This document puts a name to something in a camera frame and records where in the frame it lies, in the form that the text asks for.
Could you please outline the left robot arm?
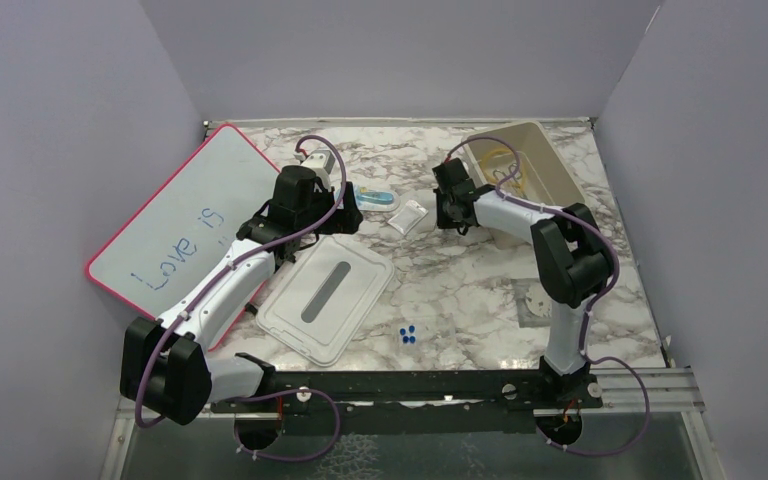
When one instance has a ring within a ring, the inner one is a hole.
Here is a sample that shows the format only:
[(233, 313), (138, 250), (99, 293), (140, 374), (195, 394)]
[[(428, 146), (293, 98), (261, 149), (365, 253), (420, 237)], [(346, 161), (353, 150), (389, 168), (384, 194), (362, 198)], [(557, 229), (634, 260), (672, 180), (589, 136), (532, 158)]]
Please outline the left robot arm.
[(283, 168), (272, 197), (245, 221), (225, 255), (182, 300), (157, 319), (138, 317), (125, 332), (120, 393), (179, 425), (209, 403), (238, 398), (258, 411), (273, 401), (272, 365), (239, 353), (206, 352), (244, 312), (259, 288), (301, 250), (304, 236), (354, 234), (363, 221), (354, 186), (326, 186), (302, 165)]

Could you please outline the tan rubber tubing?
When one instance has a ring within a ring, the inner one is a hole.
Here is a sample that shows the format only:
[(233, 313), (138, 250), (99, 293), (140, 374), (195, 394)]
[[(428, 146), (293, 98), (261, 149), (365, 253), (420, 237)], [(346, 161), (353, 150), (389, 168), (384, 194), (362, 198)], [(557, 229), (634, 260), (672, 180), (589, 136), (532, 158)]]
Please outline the tan rubber tubing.
[(478, 166), (489, 183), (498, 184), (512, 175), (503, 185), (503, 190), (517, 196), (525, 196), (527, 156), (522, 151), (513, 154), (504, 148), (494, 148), (481, 156)]

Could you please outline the clear zip bag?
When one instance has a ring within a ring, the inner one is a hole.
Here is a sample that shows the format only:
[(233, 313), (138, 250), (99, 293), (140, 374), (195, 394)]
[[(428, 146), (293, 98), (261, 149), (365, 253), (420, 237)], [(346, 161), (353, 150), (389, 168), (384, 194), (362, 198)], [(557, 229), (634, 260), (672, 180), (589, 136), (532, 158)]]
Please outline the clear zip bag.
[(428, 210), (416, 200), (406, 201), (387, 223), (401, 235), (406, 236), (428, 214)]

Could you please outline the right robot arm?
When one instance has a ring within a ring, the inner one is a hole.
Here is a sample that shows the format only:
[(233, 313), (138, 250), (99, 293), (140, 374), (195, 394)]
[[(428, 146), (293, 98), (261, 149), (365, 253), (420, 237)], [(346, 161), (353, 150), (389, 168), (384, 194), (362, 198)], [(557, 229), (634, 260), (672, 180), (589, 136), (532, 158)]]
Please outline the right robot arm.
[(551, 300), (549, 339), (535, 391), (549, 406), (564, 405), (589, 381), (586, 325), (593, 301), (615, 272), (609, 242), (582, 203), (544, 206), (493, 185), (478, 186), (459, 159), (446, 160), (432, 172), (438, 228), (461, 235), (472, 227), (499, 230), (532, 246), (540, 284)]

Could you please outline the beige plastic bin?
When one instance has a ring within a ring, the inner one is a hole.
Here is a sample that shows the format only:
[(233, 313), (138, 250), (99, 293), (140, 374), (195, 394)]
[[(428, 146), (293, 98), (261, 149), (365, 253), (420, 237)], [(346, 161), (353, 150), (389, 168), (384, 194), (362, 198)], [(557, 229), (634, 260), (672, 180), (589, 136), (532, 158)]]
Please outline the beige plastic bin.
[(537, 121), (508, 123), (469, 134), (464, 137), (466, 144), (461, 148), (461, 157), (468, 164), (468, 172), (475, 182), (491, 184), (478, 166), (481, 156), (494, 148), (522, 151), (526, 154), (527, 174), (525, 196), (534, 202), (567, 207), (584, 203), (586, 197), (574, 179), (560, 152), (549, 139), (543, 125)]

